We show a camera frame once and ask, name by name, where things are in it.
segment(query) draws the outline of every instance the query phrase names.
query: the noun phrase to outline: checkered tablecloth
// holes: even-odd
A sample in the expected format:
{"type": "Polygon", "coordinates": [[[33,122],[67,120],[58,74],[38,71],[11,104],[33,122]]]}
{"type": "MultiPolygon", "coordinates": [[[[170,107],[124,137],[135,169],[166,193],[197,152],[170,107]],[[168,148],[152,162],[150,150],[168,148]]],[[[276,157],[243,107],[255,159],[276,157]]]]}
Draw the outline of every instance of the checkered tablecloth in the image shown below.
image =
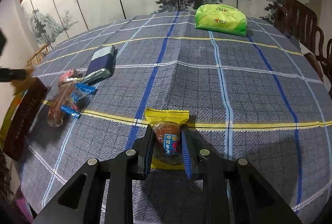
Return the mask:
{"type": "MultiPolygon", "coordinates": [[[[330,196],[332,140],[332,101],[318,75],[263,20],[248,18],[247,37],[239,37],[196,30],[194,16],[168,12],[101,26],[57,45],[36,67],[52,86],[48,101],[62,72],[84,71],[100,47],[116,48],[113,76],[97,84],[80,119],[52,128],[42,105],[19,161],[22,192],[36,212],[86,160],[130,148],[151,107],[189,110],[190,129],[206,148],[247,158],[303,223],[317,217],[330,196]]],[[[153,170],[133,183],[135,223],[202,223],[201,190],[183,171],[153,170]]]]}

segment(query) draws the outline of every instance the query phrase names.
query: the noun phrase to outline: yellow snack package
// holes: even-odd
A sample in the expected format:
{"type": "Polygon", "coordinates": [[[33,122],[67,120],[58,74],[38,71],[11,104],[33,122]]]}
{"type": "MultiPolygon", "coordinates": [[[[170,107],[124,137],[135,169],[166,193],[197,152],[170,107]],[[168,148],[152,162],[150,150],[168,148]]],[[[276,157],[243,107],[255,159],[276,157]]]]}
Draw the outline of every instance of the yellow snack package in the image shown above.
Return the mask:
{"type": "Polygon", "coordinates": [[[145,118],[156,134],[151,168],[183,170],[180,126],[189,119],[189,111],[146,108],[145,118]]]}

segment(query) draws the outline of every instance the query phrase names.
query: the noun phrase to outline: tablecloth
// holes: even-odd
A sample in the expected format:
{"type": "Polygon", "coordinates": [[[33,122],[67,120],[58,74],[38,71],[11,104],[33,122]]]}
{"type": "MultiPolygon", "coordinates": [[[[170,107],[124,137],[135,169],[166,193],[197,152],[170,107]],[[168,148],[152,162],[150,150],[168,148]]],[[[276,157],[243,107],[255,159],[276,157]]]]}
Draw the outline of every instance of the tablecloth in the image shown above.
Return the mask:
{"type": "MultiPolygon", "coordinates": [[[[57,45],[34,75],[51,90],[18,166],[37,213],[89,158],[113,158],[142,137],[146,107],[189,110],[190,129],[207,149],[247,158],[303,223],[330,196],[332,101],[305,57],[266,21],[248,18],[247,37],[239,37],[195,29],[194,12],[137,16],[57,45]],[[80,119],[50,127],[59,75],[85,71],[93,53],[111,45],[112,77],[96,85],[80,119]]],[[[202,223],[202,206],[201,181],[183,171],[153,170],[133,182],[135,223],[202,223]]]]}

